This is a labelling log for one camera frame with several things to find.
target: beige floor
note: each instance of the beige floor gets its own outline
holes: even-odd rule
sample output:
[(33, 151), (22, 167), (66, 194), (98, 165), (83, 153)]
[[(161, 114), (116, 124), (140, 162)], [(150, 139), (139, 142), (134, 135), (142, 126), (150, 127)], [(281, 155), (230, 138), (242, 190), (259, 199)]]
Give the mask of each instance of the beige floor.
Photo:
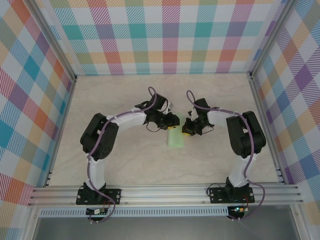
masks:
[[(86, 156), (80, 137), (96, 113), (115, 115), (149, 100), (148, 86), (174, 104), (185, 116), (192, 105), (186, 91), (206, 98), (211, 107), (246, 112), (256, 105), (245, 74), (125, 75), (80, 77), (76, 84), (61, 144), (50, 180), (51, 186), (81, 185), (86, 180)], [(237, 156), (228, 130), (216, 127), (203, 136), (185, 137), (184, 148), (168, 147), (168, 131), (149, 132), (137, 126), (121, 132), (105, 161), (107, 184), (224, 183)], [(256, 182), (277, 182), (268, 146), (249, 175)]]

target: purple cable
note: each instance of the purple cable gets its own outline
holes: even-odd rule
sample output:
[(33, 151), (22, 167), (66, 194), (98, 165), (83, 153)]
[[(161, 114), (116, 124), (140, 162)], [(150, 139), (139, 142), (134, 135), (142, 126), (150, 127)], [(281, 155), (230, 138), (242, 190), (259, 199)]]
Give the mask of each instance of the purple cable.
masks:
[[(189, 93), (192, 95), (192, 98), (193, 98), (193, 101), (190, 99), (189, 97)], [(247, 123), (247, 120), (244, 118), (244, 116), (242, 116), (240, 113), (238, 112), (234, 112), (234, 111), (229, 111), (229, 110), (224, 110), (224, 109), (221, 109), (221, 108), (208, 108), (208, 107), (202, 107), (202, 106), (198, 106), (195, 104), (195, 101), (196, 101), (196, 98), (195, 98), (195, 95), (193, 94), (192, 91), (188, 90), (186, 91), (186, 97), (188, 98), (188, 100), (190, 101), (190, 103), (192, 103), (192, 105), (198, 109), (202, 109), (202, 110), (210, 110), (210, 111), (215, 111), (215, 112), (222, 112), (222, 113), (226, 113), (226, 114), (232, 114), (232, 115), (236, 115), (236, 116), (239, 116), (244, 124), (245, 124), (245, 127), (246, 129), (248, 130), (248, 133), (249, 133), (249, 137), (250, 137), (250, 144), (251, 144), (251, 154), (250, 154), (250, 158), (249, 158), (249, 161), (248, 163), (246, 164), (245, 168), (244, 168), (244, 172), (243, 172), (243, 175), (245, 177), (245, 179), (247, 180), (248, 183), (252, 184), (252, 185), (255, 185), (255, 186), (258, 186), (262, 189), (262, 199), (260, 201), (260, 203), (258, 204), (258, 206), (256, 207), (256, 209), (249, 215), (243, 217), (242, 219), (247, 219), (248, 217), (252, 216), (255, 212), (257, 212), (258, 208), (262, 205), (262, 203), (264, 202), (265, 200), (265, 196), (266, 196), (266, 190), (264, 188), (264, 186), (262, 186), (261, 184), (258, 184), (258, 183), (255, 183), (255, 182), (252, 182), (249, 180), (248, 176), (247, 176), (247, 170), (252, 162), (252, 159), (254, 157), (254, 154), (255, 154), (255, 145), (254, 145), (254, 137), (252, 135), (252, 132), (250, 130), (250, 127)]]
[(137, 111), (125, 111), (125, 112), (122, 112), (122, 113), (120, 113), (120, 114), (118, 114), (118, 115), (116, 115), (116, 116), (113, 116), (113, 117), (111, 117), (110, 119), (108, 119), (108, 121), (103, 125), (103, 127), (102, 127), (102, 129), (101, 129), (100, 135), (99, 135), (99, 137), (98, 137), (98, 139), (97, 139), (97, 141), (96, 141), (93, 149), (91, 150), (91, 152), (90, 152), (90, 153), (88, 154), (88, 156), (87, 156), (88, 165), (87, 165), (87, 168), (86, 168), (86, 174), (87, 174), (87, 177), (88, 177), (88, 179), (89, 179), (89, 183), (90, 183), (91, 187), (92, 187), (98, 194), (100, 194), (101, 196), (105, 197), (106, 199), (108, 199), (108, 200), (109, 200), (110, 202), (112, 202), (112, 204), (113, 204), (113, 209), (112, 209), (112, 211), (110, 212), (110, 214), (109, 214), (108, 216), (104, 217), (104, 218), (103, 218), (102, 220), (100, 220), (100, 221), (93, 221), (93, 220), (91, 219), (91, 215), (90, 215), (90, 216), (89, 216), (89, 219), (91, 220), (91, 223), (97, 223), (97, 224), (98, 224), (98, 223), (102, 223), (102, 222), (106, 221), (108, 218), (110, 218), (110, 216), (114, 213), (114, 211), (115, 211), (115, 209), (116, 209), (116, 203), (115, 203), (115, 201), (114, 201), (111, 197), (109, 197), (109, 196), (105, 195), (103, 192), (99, 191), (99, 190), (93, 185), (93, 183), (92, 183), (92, 181), (91, 181), (91, 177), (90, 177), (91, 156), (92, 156), (92, 154), (94, 154), (94, 152), (97, 150), (97, 147), (98, 147), (98, 145), (99, 145), (99, 143), (100, 143), (100, 141), (101, 141), (102, 135), (104, 134), (107, 125), (108, 125), (112, 120), (114, 120), (114, 119), (116, 119), (116, 118), (119, 118), (119, 117), (121, 117), (121, 116), (127, 115), (127, 114), (142, 113), (142, 112), (144, 112), (144, 111), (147, 111), (147, 110), (151, 109), (151, 108), (155, 105), (155, 103), (156, 103), (156, 101), (157, 101), (157, 92), (156, 92), (156, 90), (155, 90), (152, 86), (148, 87), (148, 91), (149, 91), (149, 93), (150, 93), (151, 96), (152, 96), (153, 94), (152, 94), (152, 92), (151, 92), (150, 90), (152, 90), (152, 91), (153, 91), (153, 94), (154, 94), (154, 100), (153, 100), (152, 104), (151, 104), (150, 106), (142, 109), (142, 110), (137, 110)]

